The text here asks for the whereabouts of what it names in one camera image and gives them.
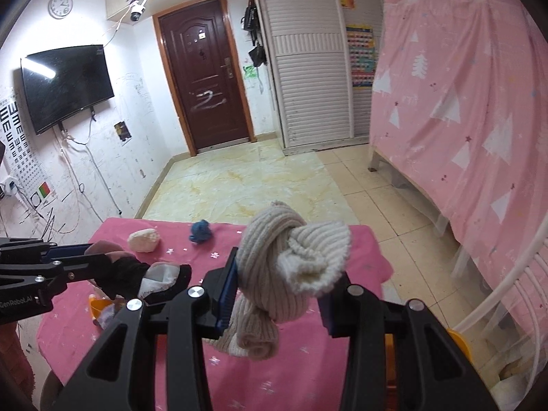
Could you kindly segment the white paper ball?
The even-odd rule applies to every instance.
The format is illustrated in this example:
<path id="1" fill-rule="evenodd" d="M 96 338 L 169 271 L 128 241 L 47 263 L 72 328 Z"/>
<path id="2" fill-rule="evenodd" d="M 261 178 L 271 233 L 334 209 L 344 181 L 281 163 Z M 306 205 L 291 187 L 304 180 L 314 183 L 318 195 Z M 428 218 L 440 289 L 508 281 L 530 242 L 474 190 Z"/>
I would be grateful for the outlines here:
<path id="1" fill-rule="evenodd" d="M 150 253 L 156 250 L 161 237 L 155 228 L 138 230 L 128 236 L 127 245 L 130 250 L 139 253 Z"/>

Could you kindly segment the blue yarn ball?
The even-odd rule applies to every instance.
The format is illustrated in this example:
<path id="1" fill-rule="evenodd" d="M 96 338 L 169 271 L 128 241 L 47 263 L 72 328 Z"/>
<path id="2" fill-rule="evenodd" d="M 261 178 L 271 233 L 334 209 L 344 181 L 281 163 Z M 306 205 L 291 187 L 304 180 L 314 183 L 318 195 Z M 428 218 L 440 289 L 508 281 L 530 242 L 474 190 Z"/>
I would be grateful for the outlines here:
<path id="1" fill-rule="evenodd" d="M 210 224 L 206 220 L 193 223 L 190 226 L 189 240 L 194 244 L 201 244 L 213 236 Z"/>

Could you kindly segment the beige knitted sock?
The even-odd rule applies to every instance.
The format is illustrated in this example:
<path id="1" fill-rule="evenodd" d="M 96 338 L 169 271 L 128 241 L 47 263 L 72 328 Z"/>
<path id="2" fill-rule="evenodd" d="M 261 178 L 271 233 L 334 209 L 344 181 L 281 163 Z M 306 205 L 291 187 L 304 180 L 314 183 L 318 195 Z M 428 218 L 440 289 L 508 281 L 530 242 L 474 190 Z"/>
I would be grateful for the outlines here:
<path id="1" fill-rule="evenodd" d="M 295 321 L 311 298 L 330 292 L 346 270 L 351 231 L 343 222 L 307 223 L 273 201 L 250 221 L 236 255 L 238 290 L 227 329 L 208 344 L 262 361 L 279 350 L 279 325 Z"/>

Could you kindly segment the black white plush toy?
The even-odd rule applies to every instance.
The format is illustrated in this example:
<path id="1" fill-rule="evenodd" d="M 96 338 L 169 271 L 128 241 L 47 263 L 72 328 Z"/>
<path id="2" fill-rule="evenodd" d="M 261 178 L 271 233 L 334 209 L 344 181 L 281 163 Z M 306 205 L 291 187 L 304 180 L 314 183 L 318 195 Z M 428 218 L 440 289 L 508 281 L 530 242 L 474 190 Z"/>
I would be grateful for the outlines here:
<path id="1" fill-rule="evenodd" d="M 87 254 L 104 254 L 110 268 L 93 279 L 94 284 L 111 300 L 140 299 L 147 304 L 171 301 L 183 292 L 191 281 L 192 269 L 187 264 L 143 263 L 119 245 L 101 240 L 93 243 Z"/>

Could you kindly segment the eye chart poster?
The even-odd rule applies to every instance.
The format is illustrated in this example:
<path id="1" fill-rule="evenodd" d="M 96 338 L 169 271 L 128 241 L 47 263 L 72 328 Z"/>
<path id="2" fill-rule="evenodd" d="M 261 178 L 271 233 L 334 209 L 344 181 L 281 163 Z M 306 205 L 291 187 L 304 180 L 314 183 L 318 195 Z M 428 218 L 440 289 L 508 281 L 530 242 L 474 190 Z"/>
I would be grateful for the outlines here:
<path id="1" fill-rule="evenodd" d="M 51 194 L 51 189 L 26 135 L 23 115 L 14 96 L 1 98 L 1 139 L 5 143 L 9 174 L 16 179 L 16 187 L 34 207 L 39 206 Z"/>

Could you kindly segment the pink starry table cloth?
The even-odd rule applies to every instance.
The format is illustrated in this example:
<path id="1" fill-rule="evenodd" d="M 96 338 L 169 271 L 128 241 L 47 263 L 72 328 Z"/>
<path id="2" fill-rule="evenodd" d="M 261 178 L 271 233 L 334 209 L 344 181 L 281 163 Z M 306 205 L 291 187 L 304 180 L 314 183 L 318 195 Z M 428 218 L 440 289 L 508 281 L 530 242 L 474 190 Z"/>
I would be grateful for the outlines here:
<path id="1" fill-rule="evenodd" d="M 108 240 L 122 247 L 133 232 L 153 228 L 161 238 L 156 250 L 139 255 L 146 263 L 188 264 L 192 283 L 226 263 L 239 246 L 244 226 L 213 224 L 203 244 L 189 240 L 188 223 L 110 218 L 91 241 Z M 92 285 L 77 282 L 54 300 L 37 333 L 43 358 L 61 382 L 67 382 L 98 339 L 88 297 Z M 348 340 L 333 339 L 323 327 L 319 306 L 310 298 L 294 321 L 275 323 L 269 333 L 245 328 L 222 341 L 203 346 L 215 410 L 337 410 L 347 367 Z"/>

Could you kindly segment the pink tree-print bed curtain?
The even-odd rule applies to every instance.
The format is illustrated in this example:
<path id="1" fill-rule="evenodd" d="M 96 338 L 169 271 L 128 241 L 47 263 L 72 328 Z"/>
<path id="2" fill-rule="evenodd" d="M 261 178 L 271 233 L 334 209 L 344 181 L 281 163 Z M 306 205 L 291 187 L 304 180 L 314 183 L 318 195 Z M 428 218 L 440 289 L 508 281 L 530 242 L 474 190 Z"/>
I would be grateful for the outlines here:
<path id="1" fill-rule="evenodd" d="M 547 43 L 519 0 L 385 0 L 372 145 L 496 287 L 547 213 Z"/>

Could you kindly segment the brown wooden door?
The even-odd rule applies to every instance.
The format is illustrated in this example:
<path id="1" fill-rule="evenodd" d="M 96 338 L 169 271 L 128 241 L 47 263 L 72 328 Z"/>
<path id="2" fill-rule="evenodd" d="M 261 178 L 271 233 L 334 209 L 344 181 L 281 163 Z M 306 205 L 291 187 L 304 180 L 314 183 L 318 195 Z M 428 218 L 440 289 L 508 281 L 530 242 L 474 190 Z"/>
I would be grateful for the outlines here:
<path id="1" fill-rule="evenodd" d="M 190 0 L 152 20 L 189 153 L 255 142 L 227 0 Z"/>

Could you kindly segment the black hanging bags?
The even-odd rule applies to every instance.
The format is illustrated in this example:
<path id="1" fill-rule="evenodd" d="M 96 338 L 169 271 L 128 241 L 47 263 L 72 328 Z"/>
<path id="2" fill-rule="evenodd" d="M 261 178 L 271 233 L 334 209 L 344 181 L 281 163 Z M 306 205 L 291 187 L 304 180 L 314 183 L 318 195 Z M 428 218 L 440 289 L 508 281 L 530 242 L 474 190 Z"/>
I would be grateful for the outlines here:
<path id="1" fill-rule="evenodd" d="M 250 35 L 252 41 L 253 48 L 249 51 L 249 56 L 253 65 L 256 68 L 266 65 L 266 50 L 259 39 L 261 27 L 256 0 L 248 0 L 244 16 L 240 19 L 240 25 Z"/>

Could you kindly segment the white louvered wardrobe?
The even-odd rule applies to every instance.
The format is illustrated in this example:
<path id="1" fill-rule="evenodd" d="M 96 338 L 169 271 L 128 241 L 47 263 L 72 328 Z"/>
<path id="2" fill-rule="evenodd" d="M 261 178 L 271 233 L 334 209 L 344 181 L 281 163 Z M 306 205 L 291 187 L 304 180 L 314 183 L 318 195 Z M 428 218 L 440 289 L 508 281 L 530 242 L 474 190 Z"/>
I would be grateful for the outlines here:
<path id="1" fill-rule="evenodd" d="M 368 142 L 372 87 L 352 86 L 347 25 L 372 27 L 378 60 L 384 0 L 256 2 L 285 152 Z"/>

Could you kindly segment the black wall television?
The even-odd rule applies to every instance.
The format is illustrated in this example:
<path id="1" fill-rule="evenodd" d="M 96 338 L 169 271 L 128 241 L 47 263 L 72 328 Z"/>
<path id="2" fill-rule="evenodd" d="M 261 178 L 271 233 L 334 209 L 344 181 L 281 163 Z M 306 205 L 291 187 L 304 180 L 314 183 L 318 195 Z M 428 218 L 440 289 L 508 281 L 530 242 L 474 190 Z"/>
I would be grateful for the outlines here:
<path id="1" fill-rule="evenodd" d="M 114 97 L 102 45 L 30 54 L 21 60 L 21 77 L 37 135 Z"/>

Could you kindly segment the white wall clock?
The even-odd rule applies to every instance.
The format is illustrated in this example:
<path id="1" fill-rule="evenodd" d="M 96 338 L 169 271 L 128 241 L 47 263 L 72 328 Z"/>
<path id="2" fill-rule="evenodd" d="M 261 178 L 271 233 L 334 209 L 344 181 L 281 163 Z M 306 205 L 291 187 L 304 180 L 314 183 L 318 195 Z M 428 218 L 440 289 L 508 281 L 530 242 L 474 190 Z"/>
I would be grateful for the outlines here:
<path id="1" fill-rule="evenodd" d="M 73 0 L 49 0 L 47 9 L 52 18 L 62 20 L 72 12 Z"/>

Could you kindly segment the colourful wall chart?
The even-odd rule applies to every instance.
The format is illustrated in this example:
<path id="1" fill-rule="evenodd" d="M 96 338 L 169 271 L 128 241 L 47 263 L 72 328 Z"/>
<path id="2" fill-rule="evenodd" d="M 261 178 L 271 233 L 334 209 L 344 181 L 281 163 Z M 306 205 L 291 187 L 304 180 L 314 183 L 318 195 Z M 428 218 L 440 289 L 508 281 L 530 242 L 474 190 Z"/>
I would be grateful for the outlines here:
<path id="1" fill-rule="evenodd" d="M 371 26 L 347 25 L 352 86 L 372 87 L 376 72 L 376 47 Z"/>

